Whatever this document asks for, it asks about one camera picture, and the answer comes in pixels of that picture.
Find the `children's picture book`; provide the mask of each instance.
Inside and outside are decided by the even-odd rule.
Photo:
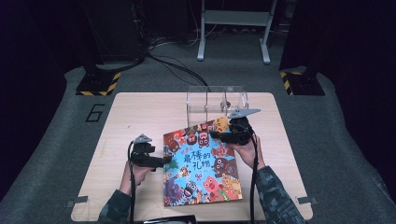
[[[229,132],[227,117],[163,135],[165,207],[242,199],[235,152],[209,131]]]

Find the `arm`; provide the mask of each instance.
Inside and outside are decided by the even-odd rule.
[[[305,223],[289,194],[283,188],[283,184],[271,167],[266,166],[262,157],[262,145],[260,137],[257,139],[258,165],[256,188],[260,196],[260,204],[264,211],[265,219],[269,224],[277,223]],[[245,146],[229,144],[241,156],[242,161],[253,168],[255,157],[252,141]]]
[[[144,180],[150,167],[133,166],[136,188]],[[99,214],[98,223],[128,223],[129,207],[131,205],[131,171],[129,163],[125,163],[120,189],[116,189]]]

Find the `blue book cover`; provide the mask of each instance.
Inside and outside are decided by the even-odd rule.
[[[242,199],[235,152],[209,131],[229,132],[227,117],[163,135],[165,206]]]

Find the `gray floor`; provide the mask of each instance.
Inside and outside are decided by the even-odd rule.
[[[381,177],[348,134],[330,80],[318,75],[325,96],[288,96],[278,71],[286,35],[276,35],[269,49],[270,65],[262,62],[259,38],[227,35],[209,40],[203,62],[196,60],[198,44],[189,48],[167,44],[151,53],[177,58],[211,86],[243,85],[247,91],[275,96],[307,194],[319,200],[312,206],[314,217],[309,223],[396,223],[396,206],[382,190]],[[194,82],[185,73],[175,73]],[[110,96],[76,96],[83,76],[82,68],[65,74],[64,99],[34,155],[1,202],[0,223],[72,223],[72,208],[64,204],[78,195],[116,94],[185,92],[190,85],[151,59],[122,72]],[[97,107],[103,111],[102,117],[98,122],[85,122],[96,104],[104,104]]]

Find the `sleeve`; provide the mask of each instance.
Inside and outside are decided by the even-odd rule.
[[[99,214],[100,224],[127,224],[131,196],[116,189]]]
[[[271,167],[265,166],[257,171],[256,187],[268,224],[305,223]]]

